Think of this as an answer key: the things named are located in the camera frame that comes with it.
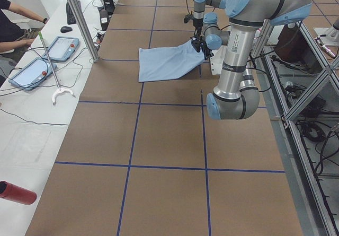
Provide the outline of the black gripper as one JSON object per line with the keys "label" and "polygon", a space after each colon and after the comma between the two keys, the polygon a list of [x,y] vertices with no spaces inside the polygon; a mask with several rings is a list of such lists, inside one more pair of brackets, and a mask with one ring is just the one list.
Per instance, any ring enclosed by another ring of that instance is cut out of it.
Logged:
{"label": "black gripper", "polygon": [[195,27],[194,31],[194,37],[200,37],[201,36],[201,28],[202,28],[202,19],[193,19],[193,26]]}
{"label": "black gripper", "polygon": [[204,52],[206,49],[209,49],[205,43],[201,42],[199,44],[199,38],[191,37],[190,39],[191,39],[191,44],[192,44],[193,48],[196,50],[196,52],[198,52],[198,53],[200,51]]}

